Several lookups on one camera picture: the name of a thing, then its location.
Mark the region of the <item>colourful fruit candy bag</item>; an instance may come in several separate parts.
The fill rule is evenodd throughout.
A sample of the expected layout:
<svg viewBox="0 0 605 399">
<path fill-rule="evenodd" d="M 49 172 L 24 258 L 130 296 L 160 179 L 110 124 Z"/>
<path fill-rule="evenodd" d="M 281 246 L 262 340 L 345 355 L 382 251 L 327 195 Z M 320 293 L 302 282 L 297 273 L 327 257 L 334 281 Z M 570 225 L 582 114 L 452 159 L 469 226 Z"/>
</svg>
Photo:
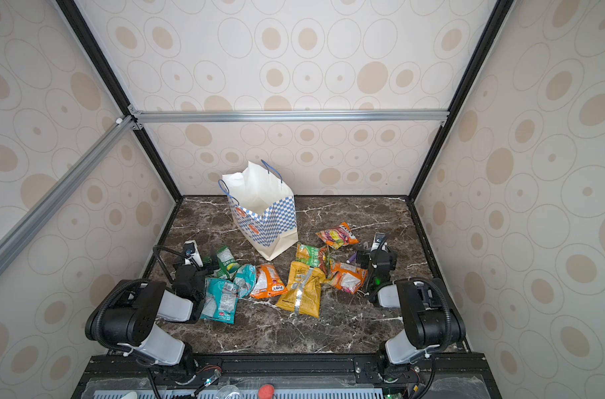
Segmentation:
<svg viewBox="0 0 605 399">
<path fill-rule="evenodd" d="M 349 224 L 343 222 L 336 227 L 317 232 L 318 238 L 332 249 L 358 244 L 359 240 L 352 233 Z"/>
</svg>

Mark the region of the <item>green corn snack bag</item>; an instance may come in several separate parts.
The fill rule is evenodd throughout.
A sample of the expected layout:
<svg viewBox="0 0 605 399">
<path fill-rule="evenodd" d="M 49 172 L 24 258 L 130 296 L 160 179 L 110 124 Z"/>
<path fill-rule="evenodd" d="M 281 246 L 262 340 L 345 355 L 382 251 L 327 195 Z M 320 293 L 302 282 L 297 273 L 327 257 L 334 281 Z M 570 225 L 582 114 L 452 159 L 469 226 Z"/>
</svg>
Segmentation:
<svg viewBox="0 0 605 399">
<path fill-rule="evenodd" d="M 295 261 L 301 262 L 312 268 L 319 268 L 322 272 L 327 272 L 328 247 L 320 248 L 298 243 L 295 255 Z"/>
</svg>

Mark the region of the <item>orange Fox's candy bag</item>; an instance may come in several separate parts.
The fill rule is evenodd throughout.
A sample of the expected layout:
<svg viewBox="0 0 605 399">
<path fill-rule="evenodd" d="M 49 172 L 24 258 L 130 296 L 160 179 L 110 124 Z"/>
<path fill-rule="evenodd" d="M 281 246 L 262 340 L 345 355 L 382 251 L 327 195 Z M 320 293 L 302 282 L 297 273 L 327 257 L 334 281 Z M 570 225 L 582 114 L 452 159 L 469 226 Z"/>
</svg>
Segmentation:
<svg viewBox="0 0 605 399">
<path fill-rule="evenodd" d="M 282 282 L 276 269 L 271 264 L 257 268 L 257 280 L 250 296 L 254 299 L 269 299 L 287 292 L 287 285 Z"/>
</svg>

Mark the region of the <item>yellow snack bag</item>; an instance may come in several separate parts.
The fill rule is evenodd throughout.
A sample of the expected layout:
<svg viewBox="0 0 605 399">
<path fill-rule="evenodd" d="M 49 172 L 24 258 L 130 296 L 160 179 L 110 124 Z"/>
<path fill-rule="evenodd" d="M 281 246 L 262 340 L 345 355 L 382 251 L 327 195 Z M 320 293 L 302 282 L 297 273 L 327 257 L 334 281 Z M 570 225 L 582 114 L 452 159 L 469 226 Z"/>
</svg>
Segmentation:
<svg viewBox="0 0 605 399">
<path fill-rule="evenodd" d="M 322 284 L 325 273 L 319 267 L 311 267 L 303 262 L 293 261 L 287 281 L 287 292 L 276 303 L 279 309 L 294 314 L 320 318 Z"/>
</svg>

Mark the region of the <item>teal snack bag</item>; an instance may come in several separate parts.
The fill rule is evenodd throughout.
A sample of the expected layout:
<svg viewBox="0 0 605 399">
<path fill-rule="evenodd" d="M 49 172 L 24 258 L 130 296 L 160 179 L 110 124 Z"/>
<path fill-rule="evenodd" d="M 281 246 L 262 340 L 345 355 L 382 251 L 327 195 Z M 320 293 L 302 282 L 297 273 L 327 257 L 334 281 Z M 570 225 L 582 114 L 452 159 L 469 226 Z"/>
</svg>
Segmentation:
<svg viewBox="0 0 605 399">
<path fill-rule="evenodd" d="M 252 264 L 241 266 L 233 279 L 237 285 L 237 295 L 239 298 L 245 298 L 251 294 L 257 282 L 257 269 Z"/>
<path fill-rule="evenodd" d="M 239 287 L 227 279 L 206 279 L 205 304 L 200 318 L 234 324 Z"/>
</svg>

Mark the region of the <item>green Fox's spring tea bag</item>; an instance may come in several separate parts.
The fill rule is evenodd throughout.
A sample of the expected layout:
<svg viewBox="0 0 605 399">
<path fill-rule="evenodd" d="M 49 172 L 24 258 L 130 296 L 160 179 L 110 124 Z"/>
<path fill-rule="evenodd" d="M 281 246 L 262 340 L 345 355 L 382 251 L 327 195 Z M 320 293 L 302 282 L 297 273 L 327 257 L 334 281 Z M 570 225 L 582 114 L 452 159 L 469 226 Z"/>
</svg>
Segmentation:
<svg viewBox="0 0 605 399">
<path fill-rule="evenodd" d="M 217 250 L 216 259 L 219 265 L 216 276 L 220 279 L 233 280 L 241 265 L 233 257 L 232 252 L 227 245 L 224 245 Z"/>
</svg>

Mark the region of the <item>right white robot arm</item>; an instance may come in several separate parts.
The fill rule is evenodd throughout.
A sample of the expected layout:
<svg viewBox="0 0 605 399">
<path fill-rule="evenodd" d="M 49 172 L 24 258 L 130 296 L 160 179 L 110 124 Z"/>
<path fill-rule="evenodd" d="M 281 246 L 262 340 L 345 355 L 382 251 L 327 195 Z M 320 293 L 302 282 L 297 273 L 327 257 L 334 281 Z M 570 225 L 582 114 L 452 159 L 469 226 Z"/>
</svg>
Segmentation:
<svg viewBox="0 0 605 399">
<path fill-rule="evenodd" d="M 464 341 L 465 324 L 442 279 L 413 277 L 393 281 L 397 252 L 377 233 L 372 246 L 357 253 L 357 264 L 367 271 L 363 289 L 377 307 L 399 309 L 403 329 L 384 342 L 377 352 L 378 370 L 392 374 L 453 343 Z"/>
</svg>

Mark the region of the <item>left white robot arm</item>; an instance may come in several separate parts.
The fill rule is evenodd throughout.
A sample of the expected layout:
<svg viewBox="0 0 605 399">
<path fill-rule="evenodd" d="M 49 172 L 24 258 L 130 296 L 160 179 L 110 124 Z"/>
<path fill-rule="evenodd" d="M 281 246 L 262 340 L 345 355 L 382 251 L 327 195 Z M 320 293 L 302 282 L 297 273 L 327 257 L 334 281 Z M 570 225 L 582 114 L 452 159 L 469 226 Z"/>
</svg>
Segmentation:
<svg viewBox="0 0 605 399">
<path fill-rule="evenodd" d="M 156 245 L 152 254 L 169 282 L 121 280 L 88 317 L 84 333 L 90 341 L 186 384 L 197 374 L 193 349 L 161 329 L 156 320 L 199 321 L 206 304 L 206 279 L 219 264 L 214 256 L 200 254 L 193 240 L 181 251 Z"/>
</svg>

